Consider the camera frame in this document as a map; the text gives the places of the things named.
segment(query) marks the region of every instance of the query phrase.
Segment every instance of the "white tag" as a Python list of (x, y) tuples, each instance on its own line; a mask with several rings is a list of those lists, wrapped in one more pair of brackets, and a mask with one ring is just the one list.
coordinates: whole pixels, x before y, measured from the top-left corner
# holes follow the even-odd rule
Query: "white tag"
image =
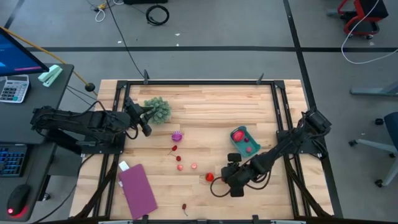
[(126, 161), (122, 161), (121, 163), (119, 163), (119, 167), (122, 171), (126, 171), (128, 169), (130, 169), (129, 165), (127, 165)]

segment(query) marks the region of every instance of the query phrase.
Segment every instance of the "black desk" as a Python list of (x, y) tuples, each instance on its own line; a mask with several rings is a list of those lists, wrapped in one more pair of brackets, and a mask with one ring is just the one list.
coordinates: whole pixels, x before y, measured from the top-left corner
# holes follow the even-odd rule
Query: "black desk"
[[(40, 74), (29, 75), (32, 89), (22, 104), (10, 105), (0, 103), (0, 113), (2, 115), (3, 113), (7, 113), (7, 117), (3, 117), (2, 119), (0, 128), (1, 142), (28, 143), (38, 141), (35, 139), (35, 133), (30, 133), (31, 125), (29, 122), (33, 116), (33, 109), (42, 106), (58, 108), (73, 71), (73, 65), (59, 64), (59, 66), (63, 68), (63, 71), (50, 87), (47, 88), (38, 81), (37, 77)], [(9, 111), (12, 107), (15, 107), (14, 113), (10, 113)], [(17, 127), (13, 126), (13, 129), (16, 128), (20, 133), (28, 136), (18, 136), (15, 133), (13, 135), (9, 134), (10, 126), (15, 123), (12, 121), (15, 121), (17, 124)], [(43, 138), (40, 135), (37, 134), (36, 137), (39, 139), (39, 142), (43, 141), (40, 140)], [(26, 222), (30, 218), (40, 192), (43, 188), (47, 187), (45, 180), (55, 149), (56, 145), (51, 142), (33, 145), (22, 177), (0, 177), (0, 221)], [(22, 215), (16, 217), (9, 216), (6, 208), (8, 197), (16, 186), (25, 183), (31, 187), (26, 208), (22, 212)]]

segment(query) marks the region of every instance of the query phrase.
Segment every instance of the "red chair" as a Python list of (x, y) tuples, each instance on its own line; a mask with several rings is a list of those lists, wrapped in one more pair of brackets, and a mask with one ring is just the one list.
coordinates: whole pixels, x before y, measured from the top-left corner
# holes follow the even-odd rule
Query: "red chair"
[[(352, 28), (363, 19), (377, 3), (377, 0), (354, 0), (355, 11), (342, 11), (341, 9), (347, 3), (348, 0), (343, 0), (339, 5), (337, 11), (341, 15), (340, 18), (346, 21), (344, 26), (344, 32), (349, 34)], [(383, 0), (379, 0), (377, 6), (373, 11), (362, 21), (355, 30), (351, 33), (350, 37), (353, 35), (366, 36), (367, 39), (372, 39), (374, 34), (380, 31), (377, 22), (386, 18), (388, 12)]]

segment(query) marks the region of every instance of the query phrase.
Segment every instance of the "gray floor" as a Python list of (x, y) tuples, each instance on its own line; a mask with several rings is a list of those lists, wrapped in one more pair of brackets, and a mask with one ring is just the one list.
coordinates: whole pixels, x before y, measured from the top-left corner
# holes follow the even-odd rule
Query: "gray floor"
[[(339, 47), (344, 41), (343, 24), (325, 16), (339, 0), (289, 0), (302, 47)], [(381, 33), (373, 40), (352, 38), (348, 47), (398, 47), (398, 1), (384, 0), (390, 16), (380, 24)], [(11, 15), (17, 0), (0, 1), (0, 25)], [(161, 27), (146, 23), (144, 15), (129, 6), (115, 6), (116, 20), (130, 47), (179, 46), (265, 46), (293, 47), (284, 4), (280, 0), (170, 0), (165, 5), (170, 20)], [(147, 5), (136, 6), (145, 11)], [(123, 43), (109, 10), (102, 23), (84, 0), (25, 0), (10, 30), (42, 47), (122, 47)], [(257, 78), (301, 79), (295, 52), (196, 51), (131, 52), (141, 70), (151, 78)], [(34, 53), (44, 62), (55, 62), (43, 53)], [(126, 52), (56, 52), (75, 65), (85, 79), (99, 87), (104, 78), (140, 78)], [(379, 53), (351, 53), (362, 61)], [(333, 123), (326, 137), (336, 188), (345, 218), (398, 221), (398, 178), (379, 189), (373, 182), (384, 177), (392, 160), (386, 152), (370, 147), (350, 148), (348, 141), (365, 138), (391, 143), (384, 127), (373, 125), (378, 117), (397, 111), (395, 98), (353, 96), (355, 86), (384, 86), (396, 79), (398, 55), (367, 65), (352, 65), (340, 53), (304, 53), (308, 75), (318, 108)], [(70, 85), (83, 90), (72, 77)], [(83, 111), (87, 105), (66, 92), (61, 109)], [(79, 157), (67, 156), (71, 177), (50, 181), (53, 199), (39, 202), (31, 221), (47, 214), (67, 196), (76, 183)], [(52, 168), (62, 167), (55, 164)], [(48, 220), (66, 219), (69, 200)]]

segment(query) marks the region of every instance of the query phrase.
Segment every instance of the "green plant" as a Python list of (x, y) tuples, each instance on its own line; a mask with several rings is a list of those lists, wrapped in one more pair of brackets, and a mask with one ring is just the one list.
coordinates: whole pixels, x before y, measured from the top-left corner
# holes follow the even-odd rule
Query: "green plant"
[(155, 97), (151, 100), (144, 101), (145, 106), (153, 106), (154, 109), (150, 110), (148, 113), (153, 113), (155, 111), (154, 116), (150, 119), (150, 121), (154, 124), (163, 124), (165, 123), (172, 115), (172, 108), (169, 105), (169, 102), (163, 101), (162, 97)]

